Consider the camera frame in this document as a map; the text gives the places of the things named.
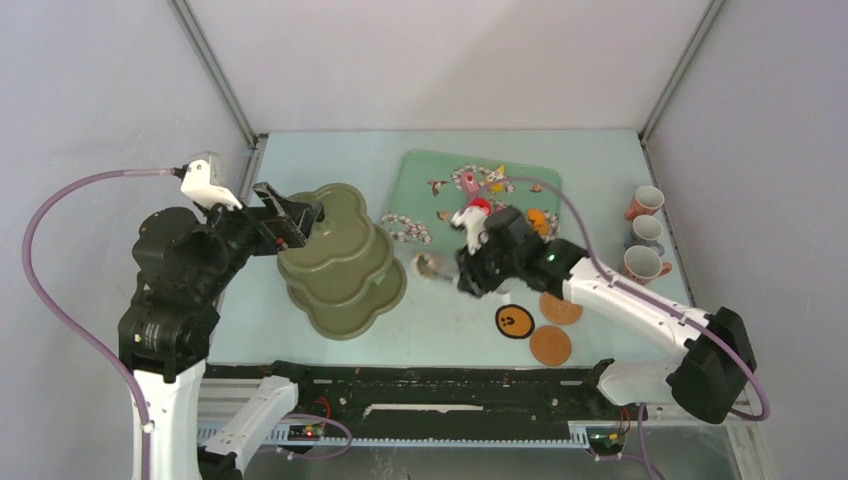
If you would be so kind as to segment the green three-tier serving stand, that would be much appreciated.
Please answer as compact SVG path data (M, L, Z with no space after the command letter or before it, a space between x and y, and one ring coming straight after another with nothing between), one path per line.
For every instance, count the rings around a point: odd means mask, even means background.
M369 217L365 198L352 185L327 184L292 199L321 203L325 217L305 247L277 257L288 295L317 333L330 340L353 339L405 294L406 273L394 242Z

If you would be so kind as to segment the metal serving tongs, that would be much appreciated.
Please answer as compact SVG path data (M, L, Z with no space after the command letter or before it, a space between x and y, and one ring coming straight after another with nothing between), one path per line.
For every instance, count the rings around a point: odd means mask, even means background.
M419 252L413 256L411 267L425 280L446 283L476 298L506 298L511 294L511 290L503 285L502 278L485 271L464 256L457 262L453 256Z

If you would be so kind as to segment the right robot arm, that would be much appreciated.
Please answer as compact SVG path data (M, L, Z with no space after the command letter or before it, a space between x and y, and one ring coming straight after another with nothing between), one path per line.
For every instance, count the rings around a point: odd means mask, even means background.
M671 401L689 415L721 424L756 369L744 322L722 307L708 313L673 302L618 274L587 249L546 240L514 207L494 213L468 206L451 227L464 234L455 253L456 286L481 298L509 279L635 329L666 354L663 361L604 359L586 378L585 411L606 418L620 406Z

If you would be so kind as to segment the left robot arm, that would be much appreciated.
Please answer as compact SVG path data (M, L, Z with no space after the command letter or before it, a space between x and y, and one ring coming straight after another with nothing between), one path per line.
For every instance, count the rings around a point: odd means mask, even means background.
M205 219L169 207L142 223L132 249L137 287L118 324L136 408L133 472L140 479L240 479L260 434L272 427L237 420L234 443L196 442L199 387L220 320L215 303L250 258L305 247L325 207L289 199L266 182L253 187L262 202L254 207L208 181L184 180L180 190Z

